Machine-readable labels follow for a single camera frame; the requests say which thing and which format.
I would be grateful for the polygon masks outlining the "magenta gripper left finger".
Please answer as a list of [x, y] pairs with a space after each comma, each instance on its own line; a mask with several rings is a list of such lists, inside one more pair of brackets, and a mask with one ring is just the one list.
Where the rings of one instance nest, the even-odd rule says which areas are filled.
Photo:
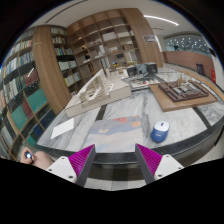
[[47, 171], [84, 187], [95, 155], [95, 145], [92, 144], [69, 157], [61, 156]]

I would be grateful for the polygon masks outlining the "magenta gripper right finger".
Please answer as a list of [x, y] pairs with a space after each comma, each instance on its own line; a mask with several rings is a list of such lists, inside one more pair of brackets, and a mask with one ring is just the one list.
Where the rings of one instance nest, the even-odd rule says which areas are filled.
[[140, 144], [135, 145], [135, 155], [147, 184], [183, 169], [171, 155], [160, 155]]

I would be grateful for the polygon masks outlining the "person's hand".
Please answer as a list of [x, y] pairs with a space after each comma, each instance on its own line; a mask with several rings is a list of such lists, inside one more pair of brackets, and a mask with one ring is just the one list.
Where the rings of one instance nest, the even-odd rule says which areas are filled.
[[28, 165], [33, 165], [35, 167], [41, 168], [43, 170], [46, 170], [48, 167], [50, 167], [53, 164], [53, 160], [51, 159], [51, 157], [42, 152], [42, 151], [38, 151], [35, 154], [31, 153], [32, 158], [26, 158], [25, 157], [25, 153], [29, 152], [28, 150], [25, 150], [22, 154], [21, 154], [21, 159], [20, 161], [22, 163], [28, 164]]

